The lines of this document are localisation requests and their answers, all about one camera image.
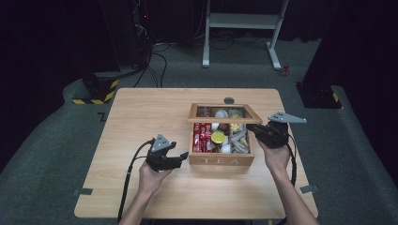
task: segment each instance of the red packet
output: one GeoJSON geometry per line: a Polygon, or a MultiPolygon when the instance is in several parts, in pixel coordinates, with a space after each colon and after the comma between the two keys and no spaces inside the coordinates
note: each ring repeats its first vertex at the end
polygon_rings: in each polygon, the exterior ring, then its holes
{"type": "Polygon", "coordinates": [[[202,152],[201,149],[201,143],[200,143],[200,135],[201,135],[201,131],[200,131],[200,125],[199,123],[195,123],[194,124],[194,128],[193,128],[193,152],[202,152]]]}

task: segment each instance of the right hand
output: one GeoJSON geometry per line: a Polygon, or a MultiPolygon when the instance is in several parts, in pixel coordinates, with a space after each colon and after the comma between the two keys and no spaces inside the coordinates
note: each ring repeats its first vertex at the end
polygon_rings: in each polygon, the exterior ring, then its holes
{"type": "Polygon", "coordinates": [[[286,145],[280,148],[269,148],[263,142],[258,141],[258,144],[263,148],[266,165],[272,174],[286,173],[287,163],[290,159],[289,149],[286,145]]]}

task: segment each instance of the yellow black tape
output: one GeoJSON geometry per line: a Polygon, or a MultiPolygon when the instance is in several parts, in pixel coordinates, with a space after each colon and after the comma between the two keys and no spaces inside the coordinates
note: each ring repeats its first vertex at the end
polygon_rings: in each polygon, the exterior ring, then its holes
{"type": "Polygon", "coordinates": [[[115,89],[119,83],[119,80],[115,80],[111,83],[109,90],[107,90],[107,93],[104,99],[97,99],[97,98],[74,98],[73,103],[78,104],[78,105],[85,105],[85,104],[96,104],[96,105],[101,105],[101,104],[107,104],[109,101],[112,99],[112,97],[115,94],[115,89]]]}

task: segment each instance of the black backdrop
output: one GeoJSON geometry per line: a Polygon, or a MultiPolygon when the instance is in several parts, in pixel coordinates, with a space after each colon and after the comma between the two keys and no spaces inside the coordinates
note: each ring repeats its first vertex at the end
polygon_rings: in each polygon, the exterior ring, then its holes
{"type": "Polygon", "coordinates": [[[398,187],[397,12],[396,0],[342,0],[303,83],[312,88],[333,84],[344,88],[398,187]]]}

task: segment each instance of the hand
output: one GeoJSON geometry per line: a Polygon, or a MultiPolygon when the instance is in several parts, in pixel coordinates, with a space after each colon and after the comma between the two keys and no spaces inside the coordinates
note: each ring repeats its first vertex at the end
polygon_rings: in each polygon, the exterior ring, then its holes
{"type": "Polygon", "coordinates": [[[155,172],[144,161],[140,168],[140,184],[138,187],[139,192],[144,192],[148,195],[153,195],[160,187],[163,179],[172,173],[173,170],[163,172],[155,172]]]}
{"type": "Polygon", "coordinates": [[[289,149],[286,145],[280,148],[269,148],[263,142],[258,141],[261,148],[263,148],[265,158],[266,158],[266,165],[271,171],[273,175],[286,173],[287,163],[290,159],[289,149]]]}

